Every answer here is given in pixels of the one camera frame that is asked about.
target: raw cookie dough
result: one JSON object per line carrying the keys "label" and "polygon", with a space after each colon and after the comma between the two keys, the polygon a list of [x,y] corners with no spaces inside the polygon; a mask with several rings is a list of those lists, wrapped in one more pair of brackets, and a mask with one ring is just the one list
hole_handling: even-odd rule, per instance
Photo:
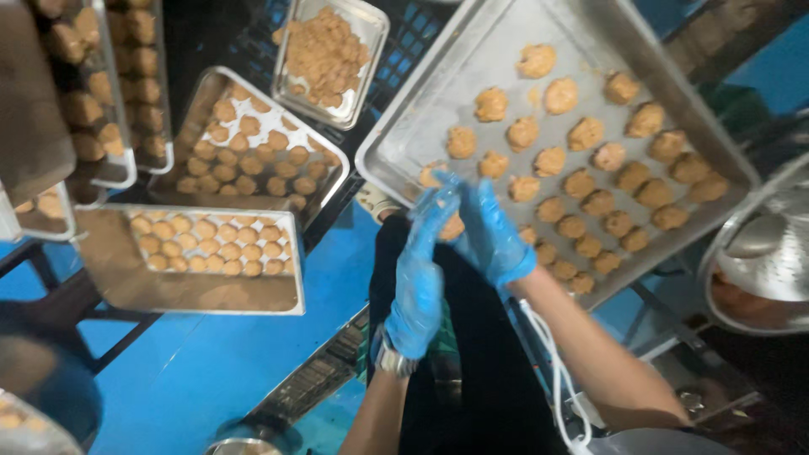
{"label": "raw cookie dough", "polygon": [[557,225],[559,235],[569,239],[578,239],[587,232],[584,222],[576,215],[567,215]]}
{"label": "raw cookie dough", "polygon": [[565,179],[565,193],[572,198],[584,199],[585,196],[593,192],[595,189],[595,181],[586,169],[579,169],[576,172],[568,175]]}
{"label": "raw cookie dough", "polygon": [[540,181],[531,176],[512,177],[508,194],[514,202],[530,201],[540,190]]}
{"label": "raw cookie dough", "polygon": [[649,156],[661,163],[671,164],[680,156],[685,145],[683,130],[663,131],[658,134],[649,147]]}
{"label": "raw cookie dough", "polygon": [[601,240],[592,234],[585,234],[576,240],[575,248],[579,256],[593,258],[601,252]]}
{"label": "raw cookie dough", "polygon": [[565,151],[561,147],[546,148],[534,159],[536,175],[555,176],[565,167]]}
{"label": "raw cookie dough", "polygon": [[582,202],[582,211],[588,215],[603,216],[615,208],[615,198],[606,189],[597,189]]}
{"label": "raw cookie dough", "polygon": [[551,115],[569,112],[578,104],[578,86],[571,78],[554,79],[545,90],[545,111]]}
{"label": "raw cookie dough", "polygon": [[644,249],[649,244],[649,234],[639,227],[635,227],[629,234],[621,239],[621,248],[634,253]]}
{"label": "raw cookie dough", "polygon": [[512,126],[509,126],[506,139],[511,150],[520,153],[529,148],[540,135],[540,125],[536,123],[534,117],[518,118]]}
{"label": "raw cookie dough", "polygon": [[484,90],[475,98],[477,109],[475,115],[479,121],[500,121],[506,118],[508,98],[498,87]]}
{"label": "raw cookie dough", "polygon": [[624,163],[626,149],[618,142],[607,142],[593,154],[593,166],[602,171],[617,171]]}
{"label": "raw cookie dough", "polygon": [[477,164],[477,171],[481,176],[497,180],[508,169],[508,157],[489,150],[483,155],[483,160]]}
{"label": "raw cookie dough", "polygon": [[565,215],[565,203],[555,196],[547,198],[536,207],[536,217],[546,223],[556,223]]}
{"label": "raw cookie dough", "polygon": [[453,126],[449,131],[447,152],[452,158],[467,159],[475,153],[477,138],[472,128],[466,126]]}
{"label": "raw cookie dough", "polygon": [[674,192],[663,179],[652,179],[641,187],[635,200],[644,207],[658,209],[674,202]]}
{"label": "raw cookie dough", "polygon": [[634,223],[629,217],[629,214],[623,210],[615,210],[611,214],[604,217],[604,230],[611,236],[621,238],[625,236],[629,229],[632,229]]}
{"label": "raw cookie dough", "polygon": [[615,186],[623,189],[627,193],[632,193],[651,177],[649,168],[639,161],[633,161],[626,165],[623,171],[618,174]]}
{"label": "raw cookie dough", "polygon": [[626,124],[626,135],[631,138],[648,138],[663,128],[666,113],[660,104],[645,103]]}
{"label": "raw cookie dough", "polygon": [[527,45],[520,51],[520,57],[517,70],[531,79],[547,75],[556,65],[556,50],[550,45]]}
{"label": "raw cookie dough", "polygon": [[604,138],[604,124],[593,117],[584,117],[567,134],[567,147],[582,151],[593,147]]}
{"label": "raw cookie dough", "polygon": [[711,171],[708,163],[696,153],[684,153],[671,166],[671,178],[679,183],[697,183]]}
{"label": "raw cookie dough", "polygon": [[716,201],[727,193],[728,184],[725,177],[718,172],[711,172],[700,182],[691,186],[688,191],[688,200],[701,204],[708,201]]}
{"label": "raw cookie dough", "polygon": [[677,229],[688,221],[688,212],[677,206],[662,206],[652,214],[652,224],[661,231]]}
{"label": "raw cookie dough", "polygon": [[604,96],[615,104],[626,105],[641,89],[641,84],[632,80],[626,73],[618,72],[607,79]]}

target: dough ball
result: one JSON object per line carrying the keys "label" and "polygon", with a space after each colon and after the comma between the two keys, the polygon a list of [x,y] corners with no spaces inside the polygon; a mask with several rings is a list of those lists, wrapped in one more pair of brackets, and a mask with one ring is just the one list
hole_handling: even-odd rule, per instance
{"label": "dough ball", "polygon": [[536,217],[546,223],[556,223],[565,215],[565,203],[558,196],[547,198],[536,207]]}
{"label": "dough ball", "polygon": [[601,252],[601,240],[592,234],[585,234],[576,240],[575,248],[579,256],[593,258]]}
{"label": "dough ball", "polygon": [[604,217],[604,230],[613,237],[621,238],[625,236],[632,229],[632,226],[634,226],[632,219],[623,210],[615,210]]}
{"label": "dough ball", "polygon": [[155,270],[166,270],[168,268],[168,259],[162,254],[152,254],[146,261]]}
{"label": "dough ball", "polygon": [[155,254],[160,251],[161,243],[160,239],[155,236],[143,236],[138,240],[138,246],[149,254]]}
{"label": "dough ball", "polygon": [[578,272],[570,279],[570,290],[576,294],[590,294],[593,291],[595,281],[593,277],[585,272]]}
{"label": "dough ball", "polygon": [[281,178],[291,178],[298,175],[298,168],[286,161],[275,163],[275,174]]}
{"label": "dough ball", "polygon": [[613,103],[623,106],[629,104],[640,89],[641,84],[635,82],[629,74],[618,72],[607,79],[604,96]]}
{"label": "dough ball", "polygon": [[569,112],[578,104],[578,86],[571,78],[554,79],[545,90],[545,110],[551,115]]}
{"label": "dough ball", "polygon": [[649,156],[661,163],[671,164],[680,156],[685,145],[683,130],[663,131],[658,134],[649,147]]}
{"label": "dough ball", "polygon": [[210,170],[210,164],[204,159],[192,156],[188,159],[188,173],[193,176],[204,176]]}
{"label": "dough ball", "polygon": [[508,194],[514,202],[530,201],[539,190],[539,179],[531,176],[514,177],[508,185]]}
{"label": "dough ball", "polygon": [[484,90],[475,98],[477,109],[475,115],[479,121],[500,121],[506,118],[508,98],[506,93],[497,87]]}
{"label": "dough ball", "polygon": [[261,247],[255,244],[245,245],[242,248],[242,256],[248,261],[258,261],[262,254],[264,253],[261,252]]}
{"label": "dough ball", "polygon": [[540,243],[534,248],[534,253],[536,254],[536,263],[540,266],[549,266],[556,260],[556,247],[545,240],[540,240]]}
{"label": "dough ball", "polygon": [[210,134],[210,138],[216,142],[225,142],[227,138],[231,136],[231,132],[227,130],[222,125],[219,125],[219,122],[212,121],[208,124],[208,127],[205,128],[205,131]]}
{"label": "dough ball", "polygon": [[264,254],[269,257],[279,257],[284,252],[284,248],[278,242],[268,241],[264,245]]}
{"label": "dough ball", "polygon": [[621,265],[621,258],[612,251],[602,251],[593,259],[593,268],[600,274],[608,274]]}
{"label": "dough ball", "polygon": [[226,242],[235,242],[236,239],[239,238],[239,230],[230,224],[219,226],[217,234]]}
{"label": "dough ball", "polygon": [[225,260],[222,259],[222,256],[214,254],[212,256],[208,256],[208,258],[205,260],[205,265],[207,266],[209,272],[217,273],[225,266]]}
{"label": "dough ball", "polygon": [[556,50],[550,45],[527,45],[520,51],[517,70],[531,79],[541,78],[556,65]]}
{"label": "dough ball", "polygon": [[79,161],[98,161],[104,157],[101,144],[89,134],[74,133],[70,138],[73,140],[73,148]]}
{"label": "dough ball", "polygon": [[697,183],[711,171],[708,163],[696,153],[684,153],[673,166],[671,178],[679,183]]}
{"label": "dough ball", "polygon": [[250,142],[244,133],[236,133],[233,135],[233,138],[227,144],[227,146],[233,151],[244,153],[248,148],[250,148]]}
{"label": "dough ball", "polygon": [[556,261],[553,263],[553,266],[551,266],[551,273],[553,273],[553,276],[557,279],[567,281],[576,276],[578,269],[568,261]]}
{"label": "dough ball", "polygon": [[631,138],[648,138],[663,128],[665,112],[660,104],[645,103],[635,112],[626,125],[626,135]]}
{"label": "dough ball", "polygon": [[534,160],[536,175],[555,176],[565,167],[565,151],[561,147],[550,147],[541,151]]}
{"label": "dough ball", "polygon": [[280,259],[270,259],[265,264],[265,272],[269,275],[277,275],[284,271],[284,261]]}
{"label": "dough ball", "polygon": [[727,189],[727,179],[720,176],[718,172],[711,172],[703,181],[691,186],[688,191],[688,200],[697,204],[716,201],[727,193]]}
{"label": "dough ball", "polygon": [[688,212],[676,206],[662,206],[652,214],[652,224],[661,231],[677,229],[688,221]]}
{"label": "dough ball", "polygon": [[230,100],[219,100],[214,103],[214,118],[228,123],[236,119],[236,108]]}
{"label": "dough ball", "polygon": [[281,177],[270,177],[267,181],[267,192],[271,196],[286,196],[286,180]]}
{"label": "dough ball", "polygon": [[624,146],[618,142],[607,142],[593,154],[593,165],[602,171],[617,171],[624,163],[624,158],[626,158]]}
{"label": "dough ball", "polygon": [[194,225],[194,231],[203,239],[213,239],[216,236],[216,224],[211,223],[207,219],[201,219]]}
{"label": "dough ball", "polygon": [[615,198],[606,189],[597,189],[582,202],[584,213],[593,216],[603,216],[615,208]]}
{"label": "dough ball", "polygon": [[567,134],[567,147],[582,151],[593,147],[604,138],[604,123],[593,117],[584,117]]}
{"label": "dough ball", "polygon": [[628,193],[632,193],[650,178],[651,171],[649,168],[644,163],[633,161],[627,164],[624,170],[618,174],[615,186]]}
{"label": "dough ball", "polygon": [[644,207],[658,209],[674,202],[674,192],[662,179],[652,179],[641,187],[635,200]]}
{"label": "dough ball", "polygon": [[222,182],[232,181],[236,178],[236,170],[230,166],[225,166],[224,164],[219,164],[214,167],[213,174],[214,177],[216,177],[216,180]]}
{"label": "dough ball", "polygon": [[576,215],[567,215],[557,225],[559,235],[569,239],[578,239],[587,232],[584,221]]}
{"label": "dough ball", "polygon": [[447,152],[452,158],[467,159],[474,155],[475,147],[477,147],[477,138],[472,128],[466,126],[450,128]]}
{"label": "dough ball", "polygon": [[421,186],[424,186],[425,188],[438,188],[441,186],[441,182],[436,180],[436,178],[433,176],[433,169],[446,171],[447,164],[441,161],[433,161],[432,163],[427,164],[418,174],[418,182],[421,183]]}
{"label": "dough ball", "polygon": [[506,139],[511,150],[520,153],[529,148],[540,135],[540,125],[534,117],[521,117],[508,128]]}
{"label": "dough ball", "polygon": [[300,166],[309,160],[309,150],[301,146],[292,147],[286,160],[293,166]]}
{"label": "dough ball", "polygon": [[239,176],[236,179],[236,189],[239,194],[250,195],[256,192],[256,181],[248,176]]}
{"label": "dough ball", "polygon": [[449,220],[447,220],[447,223],[444,224],[441,232],[438,233],[438,238],[444,241],[454,240],[459,235],[463,234],[465,229],[464,221],[461,220],[458,212],[455,212]]}
{"label": "dough ball", "polygon": [[309,177],[301,177],[292,182],[292,187],[301,196],[308,196],[317,190],[317,183]]}
{"label": "dough ball", "polygon": [[565,179],[565,193],[572,198],[583,199],[595,189],[595,181],[586,169],[579,169]]}
{"label": "dough ball", "polygon": [[245,174],[249,176],[255,176],[261,174],[261,171],[264,170],[264,165],[261,162],[252,156],[245,156],[239,162],[239,167],[242,168]]}
{"label": "dough ball", "polygon": [[634,253],[644,249],[649,244],[649,234],[639,227],[635,227],[629,234],[621,239],[621,248]]}

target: forearm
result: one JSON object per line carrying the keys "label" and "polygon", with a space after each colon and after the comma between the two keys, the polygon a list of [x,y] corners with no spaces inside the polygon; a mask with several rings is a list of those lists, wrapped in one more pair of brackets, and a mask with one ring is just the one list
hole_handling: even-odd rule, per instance
{"label": "forearm", "polygon": [[510,288],[548,323],[567,368],[610,428],[688,424],[671,386],[604,331],[546,270],[537,268]]}
{"label": "forearm", "polygon": [[409,379],[377,370],[337,455],[396,455]]}

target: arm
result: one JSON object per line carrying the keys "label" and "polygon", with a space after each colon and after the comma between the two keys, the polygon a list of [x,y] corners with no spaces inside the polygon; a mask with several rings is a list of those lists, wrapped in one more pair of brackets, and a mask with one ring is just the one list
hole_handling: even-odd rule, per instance
{"label": "arm", "polygon": [[509,288],[548,323],[567,368],[612,430],[689,425],[671,386],[605,332],[547,270],[537,267]]}

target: stainless steel tray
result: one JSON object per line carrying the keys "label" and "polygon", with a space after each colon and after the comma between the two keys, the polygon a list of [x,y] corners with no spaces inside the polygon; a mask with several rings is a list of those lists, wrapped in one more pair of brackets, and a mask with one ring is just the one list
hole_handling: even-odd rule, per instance
{"label": "stainless steel tray", "polygon": [[[542,79],[520,79],[514,64],[526,43],[550,43],[557,51],[557,64]],[[629,70],[645,85],[633,102],[658,101],[667,112],[664,128],[674,125],[685,130],[690,140],[686,149],[699,151],[731,182],[728,194],[702,206],[685,205],[691,219],[681,229],[661,231],[649,223],[650,210],[616,189],[615,174],[601,172],[589,163],[591,153],[568,152],[560,176],[541,178],[540,192],[531,202],[515,204],[506,195],[508,175],[532,174],[536,153],[546,147],[565,146],[567,132],[584,116],[600,119],[605,125],[604,141],[618,141],[627,149],[627,161],[639,160],[653,174],[666,178],[681,198],[687,187],[667,177],[664,164],[646,155],[648,139],[623,136],[633,106],[608,104],[602,94],[604,76],[611,70]],[[570,113],[547,116],[528,99],[529,92],[543,93],[547,84],[564,76],[579,87],[578,106]],[[492,86],[509,97],[507,117],[502,122],[479,123],[473,116],[474,99]],[[517,117],[535,115],[540,136],[522,154],[511,153],[506,144],[506,128]],[[478,152],[471,159],[449,160],[445,150],[447,130],[454,125],[472,127],[478,138]],[[494,149],[510,157],[509,170],[495,184],[502,205],[517,224],[531,224],[540,238],[557,246],[558,257],[589,271],[596,280],[594,291],[579,296],[578,302],[593,309],[622,287],[629,285],[664,258],[717,227],[746,194],[759,184],[758,176],[735,149],[688,82],[665,55],[634,6],[626,0],[485,0],[464,2],[425,59],[385,111],[374,134],[360,146],[355,162],[359,172],[407,206],[413,206],[422,191],[418,184],[421,168],[437,159],[449,161],[450,168],[476,181],[477,162],[483,152]],[[616,239],[599,225],[599,220],[581,215],[587,231],[598,237],[604,249],[623,255],[618,270],[608,276],[592,272],[590,260],[577,255],[571,240],[560,237],[550,223],[534,217],[538,202],[561,193],[564,176],[587,168],[596,187],[609,189],[616,208],[630,213],[633,221],[646,229],[652,241],[634,254],[621,250]],[[580,215],[578,202],[562,196],[568,214]]]}
{"label": "stainless steel tray", "polygon": [[[248,83],[245,79],[238,76],[233,70],[230,70],[224,66],[215,66],[209,68],[200,77],[200,81],[197,84],[196,94],[188,107],[188,112],[186,113],[180,133],[175,139],[176,162],[178,165],[175,166],[169,173],[162,176],[154,176],[152,178],[149,184],[150,194],[156,200],[165,204],[189,204],[192,206],[199,205],[199,202],[195,202],[194,200],[203,198],[205,195],[199,194],[197,196],[194,194],[178,193],[176,190],[176,182],[182,176],[186,175],[186,168],[184,164],[189,157],[193,156],[193,146],[197,143],[197,140],[207,137],[205,136],[205,127],[209,123],[214,103],[226,95],[226,91],[228,90],[231,81],[248,89],[253,97],[264,101],[271,108],[269,113],[260,114],[253,112],[252,107],[249,108],[245,105],[245,103],[249,103],[249,101],[239,103],[237,113],[251,112],[251,115],[259,118],[261,122],[261,130],[263,133],[249,138],[251,147],[255,147],[261,143],[262,139],[266,138],[267,131],[278,130],[286,134],[289,138],[289,147],[303,146],[309,151],[314,151],[312,146],[307,141],[307,138],[313,138],[320,145],[334,153],[340,159],[341,165],[329,169],[328,175],[322,181],[318,182],[317,191],[307,197],[307,205],[299,213],[300,223],[303,225],[303,228],[306,229],[309,223],[311,223],[317,214],[320,213],[320,209],[326,205],[328,200],[331,199],[331,197],[337,192],[345,179],[348,177],[348,158],[346,158],[345,154],[339,148],[337,148],[337,146],[331,144],[326,138],[314,131],[305,122],[289,113],[276,101],[264,95],[260,90]],[[297,126],[298,129],[294,131],[288,130],[282,124],[282,119],[285,119],[292,125]],[[233,123],[229,125],[229,128],[232,136],[239,128],[239,121],[233,121]],[[244,201],[252,198],[268,199],[265,184],[272,175],[269,168],[270,166],[267,166],[261,174],[255,176],[257,190],[253,195],[227,196],[225,198],[232,201]]]}
{"label": "stainless steel tray", "polygon": [[[198,216],[247,215],[278,219],[289,232],[294,275],[225,276],[201,273],[160,273],[143,260],[129,227],[134,210]],[[101,295],[117,308],[157,312],[302,315],[303,273],[298,227],[290,212],[241,208],[138,206],[106,204],[98,210],[77,210],[85,235],[78,251]]]}
{"label": "stainless steel tray", "polygon": [[331,125],[339,130],[350,130],[357,124],[357,119],[359,119],[359,114],[362,111],[362,103],[371,88],[371,82],[374,80],[374,74],[376,74],[376,66],[382,56],[382,49],[391,28],[391,21],[380,9],[362,0],[292,0],[286,17],[288,20],[309,20],[315,17],[317,12],[324,6],[333,8],[340,17],[351,25],[351,32],[359,36],[360,42],[368,46],[371,61],[360,69],[359,88],[357,91],[348,90],[344,93],[343,104],[337,108],[321,108],[308,102],[305,95],[293,95],[290,93],[291,76],[287,74],[284,65],[289,33],[285,31],[284,39],[278,47],[278,59],[273,72],[273,98],[303,115],[322,121],[326,125]]}

